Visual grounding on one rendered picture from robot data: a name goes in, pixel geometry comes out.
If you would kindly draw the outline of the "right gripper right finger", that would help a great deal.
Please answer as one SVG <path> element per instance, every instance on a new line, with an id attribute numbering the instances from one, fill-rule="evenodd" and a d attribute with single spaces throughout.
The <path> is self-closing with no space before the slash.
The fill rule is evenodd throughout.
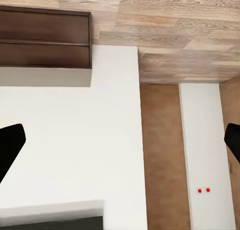
<path id="1" fill-rule="evenodd" d="M 240 163 L 240 125 L 228 123 L 224 133 L 225 143 Z"/>

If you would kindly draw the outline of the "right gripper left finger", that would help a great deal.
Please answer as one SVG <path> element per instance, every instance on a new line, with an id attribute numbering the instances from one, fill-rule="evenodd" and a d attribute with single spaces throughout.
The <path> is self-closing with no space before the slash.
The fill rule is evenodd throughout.
<path id="1" fill-rule="evenodd" d="M 22 123 L 0 129 L 0 183 L 26 143 Z"/>

